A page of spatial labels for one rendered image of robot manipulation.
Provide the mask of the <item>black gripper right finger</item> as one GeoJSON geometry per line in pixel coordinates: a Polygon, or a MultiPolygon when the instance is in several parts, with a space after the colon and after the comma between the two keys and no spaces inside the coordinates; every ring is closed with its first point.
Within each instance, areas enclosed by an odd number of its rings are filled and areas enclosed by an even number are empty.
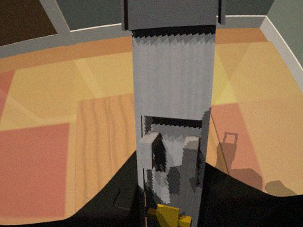
{"type": "Polygon", "coordinates": [[[303,194],[271,196],[205,162],[197,227],[303,227],[303,194]]]}

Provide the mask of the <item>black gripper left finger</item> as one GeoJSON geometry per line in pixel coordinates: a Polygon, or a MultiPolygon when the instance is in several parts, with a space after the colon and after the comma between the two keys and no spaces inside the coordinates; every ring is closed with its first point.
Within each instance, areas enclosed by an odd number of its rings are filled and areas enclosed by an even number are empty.
{"type": "Polygon", "coordinates": [[[138,151],[76,214],[55,222],[0,227],[141,227],[138,151]]]}

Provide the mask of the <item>light wooden board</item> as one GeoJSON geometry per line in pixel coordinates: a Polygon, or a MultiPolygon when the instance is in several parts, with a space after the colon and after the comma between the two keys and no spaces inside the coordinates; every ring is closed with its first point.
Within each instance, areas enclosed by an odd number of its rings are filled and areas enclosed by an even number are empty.
{"type": "MultiPolygon", "coordinates": [[[[134,93],[78,101],[75,149],[76,214],[135,153],[134,93]]],[[[229,174],[211,113],[205,162],[229,174]]]]}

